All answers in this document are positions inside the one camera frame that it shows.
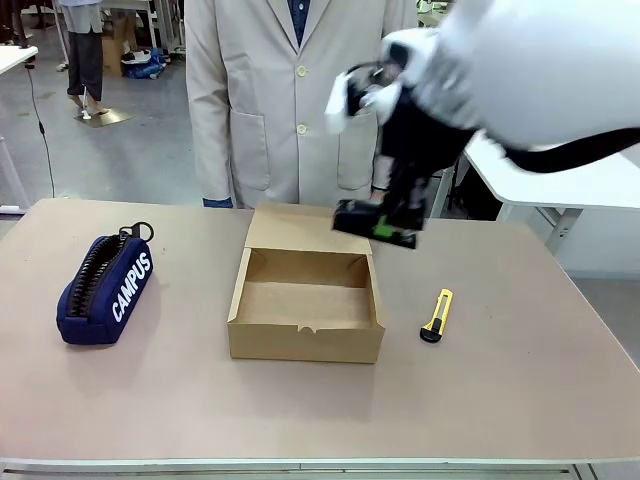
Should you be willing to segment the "yellow black utility knife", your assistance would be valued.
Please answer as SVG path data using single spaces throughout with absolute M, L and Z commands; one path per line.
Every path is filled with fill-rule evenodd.
M 435 344 L 442 339 L 452 300 L 453 292 L 449 289 L 442 289 L 431 320 L 420 328 L 419 336 L 421 340 Z

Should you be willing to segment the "white desk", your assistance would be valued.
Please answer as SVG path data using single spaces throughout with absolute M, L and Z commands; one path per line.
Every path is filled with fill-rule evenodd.
M 0 75 L 20 63 L 31 62 L 38 53 L 39 49 L 36 46 L 22 48 L 16 45 L 0 45 Z

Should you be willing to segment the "gold floor plate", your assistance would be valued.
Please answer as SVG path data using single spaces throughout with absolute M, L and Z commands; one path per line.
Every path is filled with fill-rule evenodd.
M 106 112 L 94 113 L 83 111 L 80 115 L 77 115 L 75 117 L 75 120 L 91 128 L 102 128 L 105 126 L 122 123 L 133 118 L 134 116 L 132 114 L 117 109 L 108 109 Z

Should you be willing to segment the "person in beige lab coat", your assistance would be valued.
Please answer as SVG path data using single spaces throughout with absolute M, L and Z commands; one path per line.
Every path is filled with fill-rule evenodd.
M 370 199 L 372 113 L 338 135 L 324 112 L 335 78 L 417 24 L 415 0 L 311 0 L 298 46 L 287 0 L 186 0 L 186 87 L 203 203 L 334 206 Z

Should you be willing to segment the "brown cardboard box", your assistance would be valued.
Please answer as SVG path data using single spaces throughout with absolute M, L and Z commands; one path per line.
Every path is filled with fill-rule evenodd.
M 227 320 L 232 358 L 374 364 L 380 313 L 368 239 L 334 230 L 328 208 L 255 208 Z

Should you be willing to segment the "blue bag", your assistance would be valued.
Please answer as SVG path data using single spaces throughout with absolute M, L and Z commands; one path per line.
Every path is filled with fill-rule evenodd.
M 129 51 L 121 58 L 124 75 L 131 79 L 157 79 L 168 61 L 159 48 Z

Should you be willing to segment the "blue dotted shirt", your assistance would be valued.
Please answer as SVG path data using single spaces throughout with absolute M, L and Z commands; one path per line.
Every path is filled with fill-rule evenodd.
M 302 45 L 311 0 L 287 0 L 298 46 Z

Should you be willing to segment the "navy CAMPUS pencil case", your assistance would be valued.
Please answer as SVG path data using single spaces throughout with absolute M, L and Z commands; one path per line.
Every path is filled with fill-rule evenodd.
M 119 340 L 153 272 L 147 222 L 98 237 L 58 301 L 56 324 L 70 345 L 112 345 Z

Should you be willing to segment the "white side table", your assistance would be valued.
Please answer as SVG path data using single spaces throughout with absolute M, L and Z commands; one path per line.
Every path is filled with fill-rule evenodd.
M 640 167 L 620 153 L 574 170 L 536 174 L 517 167 L 478 133 L 464 154 L 502 203 L 496 220 L 524 222 L 533 211 L 540 213 L 552 227 L 545 245 L 553 254 L 584 210 L 640 210 Z

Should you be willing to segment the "background person in grey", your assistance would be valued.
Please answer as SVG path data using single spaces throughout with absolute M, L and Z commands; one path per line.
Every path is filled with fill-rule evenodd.
M 102 0 L 58 0 L 69 44 L 68 97 L 79 107 L 86 98 L 91 109 L 108 112 L 102 104 Z

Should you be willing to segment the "brown cardboard carton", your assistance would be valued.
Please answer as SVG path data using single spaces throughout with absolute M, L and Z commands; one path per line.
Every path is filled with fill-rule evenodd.
M 137 49 L 135 26 L 136 17 L 133 12 L 105 23 L 102 33 L 103 73 L 105 75 L 123 76 L 122 56 L 125 54 L 126 48 L 133 51 Z

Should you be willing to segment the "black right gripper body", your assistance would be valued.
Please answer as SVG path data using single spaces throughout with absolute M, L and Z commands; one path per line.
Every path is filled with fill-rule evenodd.
M 417 176 L 431 176 L 451 167 L 476 131 L 432 118 L 415 105 L 408 92 L 402 92 L 382 126 L 380 153 L 392 160 L 391 176 L 410 166 L 417 168 Z

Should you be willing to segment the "person's left hand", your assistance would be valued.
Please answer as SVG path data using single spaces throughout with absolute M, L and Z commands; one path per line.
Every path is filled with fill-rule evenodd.
M 388 191 L 390 178 L 390 168 L 388 166 L 378 166 L 374 169 L 371 183 L 370 200 L 374 203 L 381 203 Z

